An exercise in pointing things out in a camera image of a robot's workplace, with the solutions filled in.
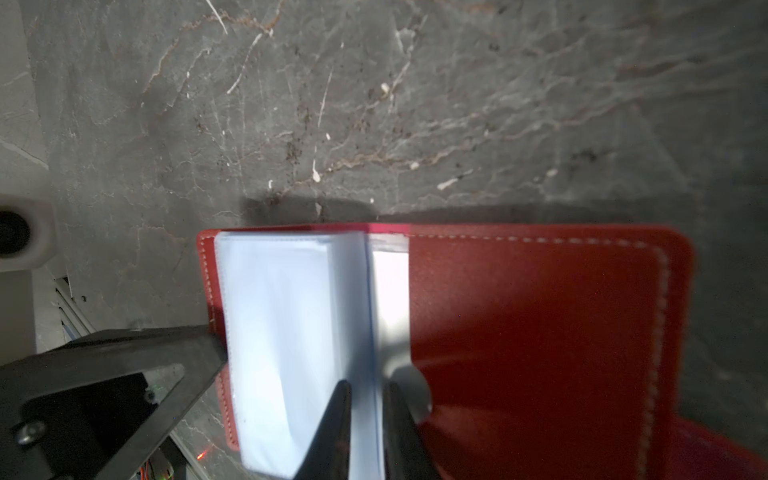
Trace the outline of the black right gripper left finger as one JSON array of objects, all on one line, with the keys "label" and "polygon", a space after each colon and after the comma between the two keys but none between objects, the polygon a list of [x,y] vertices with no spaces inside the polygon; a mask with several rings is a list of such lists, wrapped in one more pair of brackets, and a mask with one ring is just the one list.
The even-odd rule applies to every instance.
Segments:
[{"label": "black right gripper left finger", "polygon": [[351,450],[351,385],[340,380],[294,480],[347,480]]}]

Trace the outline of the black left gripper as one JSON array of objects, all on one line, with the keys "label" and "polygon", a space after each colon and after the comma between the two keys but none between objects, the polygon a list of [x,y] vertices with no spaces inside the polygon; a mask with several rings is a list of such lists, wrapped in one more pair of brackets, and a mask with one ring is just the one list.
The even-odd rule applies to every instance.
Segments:
[{"label": "black left gripper", "polygon": [[1,368],[4,479],[130,479],[227,363],[205,326],[103,330]]}]

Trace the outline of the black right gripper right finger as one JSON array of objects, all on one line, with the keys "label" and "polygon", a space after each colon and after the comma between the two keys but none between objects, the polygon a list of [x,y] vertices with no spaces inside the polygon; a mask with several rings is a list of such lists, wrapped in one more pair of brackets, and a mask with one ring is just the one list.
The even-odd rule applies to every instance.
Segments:
[{"label": "black right gripper right finger", "polygon": [[391,381],[383,388],[383,441],[387,479],[441,479],[402,389]]}]

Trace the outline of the red leather card holder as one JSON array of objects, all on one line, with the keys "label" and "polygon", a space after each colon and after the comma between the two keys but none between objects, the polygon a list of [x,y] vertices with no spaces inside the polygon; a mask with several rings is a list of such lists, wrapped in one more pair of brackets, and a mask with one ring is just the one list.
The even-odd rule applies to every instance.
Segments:
[{"label": "red leather card holder", "polygon": [[763,479],[677,413],[689,240],[654,225],[329,224],[197,238],[228,442],[293,479],[340,380],[348,479],[387,479],[383,388],[441,479]]}]

